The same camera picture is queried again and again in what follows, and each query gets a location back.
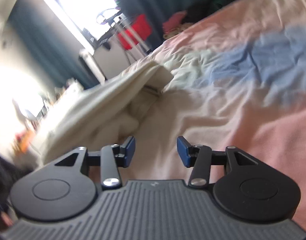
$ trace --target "metal screw head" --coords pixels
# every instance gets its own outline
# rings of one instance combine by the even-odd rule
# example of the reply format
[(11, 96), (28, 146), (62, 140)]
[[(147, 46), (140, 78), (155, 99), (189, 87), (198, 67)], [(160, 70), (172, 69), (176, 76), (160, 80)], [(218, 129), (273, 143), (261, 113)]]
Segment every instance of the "metal screw head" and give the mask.
[(204, 186), (206, 184), (206, 179), (195, 178), (191, 180), (191, 185), (193, 186)]
[(120, 180), (117, 178), (108, 178), (103, 181), (103, 184), (107, 187), (115, 187), (120, 184)]

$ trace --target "red object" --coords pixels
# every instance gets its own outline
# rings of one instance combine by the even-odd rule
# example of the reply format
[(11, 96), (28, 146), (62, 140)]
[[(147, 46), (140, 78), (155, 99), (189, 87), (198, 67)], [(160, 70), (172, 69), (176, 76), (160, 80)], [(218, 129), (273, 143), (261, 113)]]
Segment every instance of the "red object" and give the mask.
[[(148, 22), (146, 21), (146, 17), (145, 14), (141, 14), (139, 15), (136, 20), (131, 24), (132, 28), (134, 29), (134, 31), (142, 38), (142, 40), (146, 40), (147, 37), (150, 36), (150, 34), (152, 33), (152, 28), (151, 26), (148, 24)], [(124, 30), (124, 32), (126, 33), (126, 35), (128, 35), (135, 44), (138, 44), (139, 42), (133, 37), (133, 35), (129, 32), (129, 30)], [(118, 35), (118, 39), (120, 40), (120, 42), (122, 43), (122, 46), (124, 47), (124, 49), (128, 50), (131, 49), (131, 45), (128, 44), (128, 42), (123, 38), (123, 36), (119, 33)]]

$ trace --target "blue clamp pad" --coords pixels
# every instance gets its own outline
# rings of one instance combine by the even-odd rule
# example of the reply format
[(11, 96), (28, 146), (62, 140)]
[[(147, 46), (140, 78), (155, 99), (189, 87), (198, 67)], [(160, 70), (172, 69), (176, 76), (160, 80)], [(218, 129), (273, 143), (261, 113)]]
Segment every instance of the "blue clamp pad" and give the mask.
[(120, 147), (120, 153), (124, 153), (123, 168), (130, 166), (132, 157), (135, 152), (135, 138), (129, 136)]
[(193, 146), (183, 137), (179, 136), (176, 140), (177, 152), (179, 153), (183, 165), (187, 168), (191, 167), (191, 156)]

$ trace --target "ribbed black surface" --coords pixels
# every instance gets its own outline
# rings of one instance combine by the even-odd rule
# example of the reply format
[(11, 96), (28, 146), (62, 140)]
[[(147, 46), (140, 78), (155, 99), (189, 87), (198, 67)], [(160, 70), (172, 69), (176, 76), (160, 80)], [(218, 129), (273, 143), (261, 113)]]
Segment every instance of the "ribbed black surface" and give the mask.
[(85, 214), (57, 224), (20, 220), (4, 233), (13, 240), (300, 240), (306, 233), (291, 220), (254, 225), (220, 211), (204, 191), (181, 180), (129, 181), (105, 191)]

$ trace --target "pink bedsheet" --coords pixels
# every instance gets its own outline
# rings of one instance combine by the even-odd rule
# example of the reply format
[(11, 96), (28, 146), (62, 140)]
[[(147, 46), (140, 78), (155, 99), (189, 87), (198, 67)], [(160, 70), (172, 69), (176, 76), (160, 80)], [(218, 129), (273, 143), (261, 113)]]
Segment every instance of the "pink bedsheet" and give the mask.
[[(280, 100), (283, 85), (253, 78), (236, 82), (225, 76), (196, 85), (203, 76), (214, 75), (226, 52), (300, 25), (306, 25), (306, 0), (239, 0), (133, 65), (131, 69), (154, 59), (175, 78), (134, 134), (136, 152), (130, 167), (121, 169), (123, 179), (187, 180), (191, 169), (176, 151), (179, 135), (214, 150), (236, 145), (299, 184), (302, 197), (294, 220), (306, 230), (306, 89), (297, 90), (285, 104)], [(212, 168), (211, 180), (222, 174)]]

